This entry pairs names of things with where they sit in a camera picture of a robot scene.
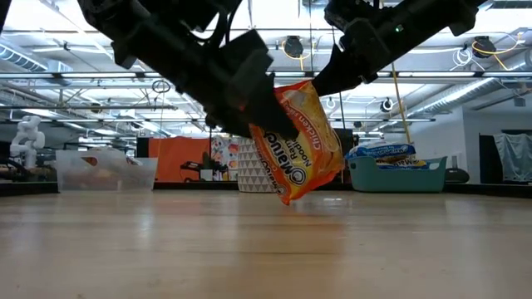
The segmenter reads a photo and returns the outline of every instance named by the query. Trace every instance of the white wall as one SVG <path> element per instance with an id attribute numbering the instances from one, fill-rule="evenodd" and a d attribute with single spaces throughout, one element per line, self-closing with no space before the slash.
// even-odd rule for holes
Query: white wall
<path id="1" fill-rule="evenodd" d="M 447 156 L 447 167 L 456 156 L 458 167 L 467 170 L 466 137 L 461 107 L 449 115 L 437 115 L 431 123 L 415 123 L 410 127 L 411 140 L 416 146 L 416 157 L 434 159 Z"/>
<path id="2" fill-rule="evenodd" d="M 531 114 L 487 114 L 466 111 L 464 113 L 467 169 L 470 182 L 480 183 L 479 135 L 496 135 L 502 130 L 532 130 Z"/>

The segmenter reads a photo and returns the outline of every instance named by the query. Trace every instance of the instant noodle package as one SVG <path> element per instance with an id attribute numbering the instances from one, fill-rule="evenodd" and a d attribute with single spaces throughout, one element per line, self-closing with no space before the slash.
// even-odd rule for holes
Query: instant noodle package
<path id="1" fill-rule="evenodd" d="M 342 148 L 311 81 L 275 90 L 281 106 L 299 130 L 295 140 L 251 125 L 259 158 L 283 203 L 330 182 L 343 169 Z"/>

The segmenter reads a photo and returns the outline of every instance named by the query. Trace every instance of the gray cloth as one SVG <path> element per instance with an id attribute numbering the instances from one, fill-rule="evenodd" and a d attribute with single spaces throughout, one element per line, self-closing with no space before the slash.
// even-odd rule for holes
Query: gray cloth
<path id="1" fill-rule="evenodd" d="M 504 180 L 514 182 L 532 181 L 532 136 L 495 135 L 499 150 Z"/>

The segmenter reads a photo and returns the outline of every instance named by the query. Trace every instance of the fluorescent light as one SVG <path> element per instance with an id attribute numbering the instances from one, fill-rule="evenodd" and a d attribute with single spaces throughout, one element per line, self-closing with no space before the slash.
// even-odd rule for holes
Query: fluorescent light
<path id="1" fill-rule="evenodd" d="M 79 129 L 79 130 L 86 130 L 86 128 L 80 126 L 80 125 L 76 125 L 76 124 L 71 124 L 71 123 L 65 123 L 65 125 L 71 127 L 71 128 L 74 128 L 74 129 Z"/>
<path id="2" fill-rule="evenodd" d="M 305 77 L 304 71 L 283 71 L 283 72 L 276 72 L 275 76 L 279 77 Z"/>
<path id="3" fill-rule="evenodd" d="M 22 109 L 22 111 L 44 117 L 57 117 L 57 114 L 43 109 Z"/>
<path id="4" fill-rule="evenodd" d="M 32 50 L 34 53 L 45 53 L 50 51 L 63 51 L 65 50 L 63 47 L 52 47 L 52 48 L 43 48 L 43 49 L 35 49 Z"/>
<path id="5" fill-rule="evenodd" d="M 0 74 L 0 79 L 51 79 L 53 75 L 50 73 L 11 73 Z"/>
<path id="6" fill-rule="evenodd" d="M 144 76 L 147 76 L 149 78 L 161 78 L 162 76 L 160 75 L 160 73 L 158 72 L 154 72 L 154 71 L 148 71 L 148 72 L 145 72 L 144 73 Z"/>
<path id="7" fill-rule="evenodd" d="M 103 122 L 132 122 L 132 121 L 139 121 L 137 119 L 98 119 L 99 121 Z"/>
<path id="8" fill-rule="evenodd" d="M 63 78 L 135 78 L 136 74 L 132 72 L 114 72 L 114 73 L 62 73 Z"/>
<path id="9" fill-rule="evenodd" d="M 513 77 L 513 76 L 532 76 L 532 71 L 487 71 L 484 73 L 487 77 Z"/>
<path id="10" fill-rule="evenodd" d="M 57 120 L 58 122 L 77 122 L 77 123 L 85 123 L 85 122 L 98 122 L 98 120 L 90 119 L 90 120 L 83 120 L 83 119 L 75 119 L 75 120 Z"/>
<path id="11" fill-rule="evenodd" d="M 11 121 L 11 122 L 21 122 L 25 120 L 3 120 L 3 121 Z M 41 122 L 52 122 L 53 120 L 41 120 Z"/>
<path id="12" fill-rule="evenodd" d="M 458 77 L 474 76 L 473 71 L 400 71 L 399 77 Z"/>
<path id="13" fill-rule="evenodd" d="M 412 49 L 408 54 L 438 54 L 438 53 L 447 53 L 450 51 L 460 50 L 461 47 L 453 47 L 448 49 Z"/>
<path id="14" fill-rule="evenodd" d="M 156 125 L 150 123 L 149 121 L 144 121 L 144 122 L 141 122 L 140 123 L 140 126 L 142 126 L 143 128 L 147 129 L 147 130 L 150 130 L 152 132 L 159 132 L 159 127 L 157 127 Z"/>
<path id="15" fill-rule="evenodd" d="M 383 121 L 394 121 L 393 120 L 385 120 L 385 119 L 350 119 L 346 118 L 345 121 L 361 121 L 361 122 L 383 122 Z M 342 121 L 342 119 L 329 119 L 329 121 Z M 407 122 L 430 122 L 430 121 L 436 121 L 436 119 L 406 119 Z"/>
<path id="16" fill-rule="evenodd" d="M 114 130 L 107 130 L 107 129 L 96 129 L 94 132 L 102 135 L 118 135 Z"/>

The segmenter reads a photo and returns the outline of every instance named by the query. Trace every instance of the blue plastic bin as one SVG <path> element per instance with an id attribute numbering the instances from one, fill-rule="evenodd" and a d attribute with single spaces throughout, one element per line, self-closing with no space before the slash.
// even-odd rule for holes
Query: blue plastic bin
<path id="1" fill-rule="evenodd" d="M 447 157 L 427 162 L 430 169 L 389 170 L 379 169 L 372 157 L 350 159 L 352 186 L 356 191 L 374 193 L 439 193 L 445 184 Z"/>

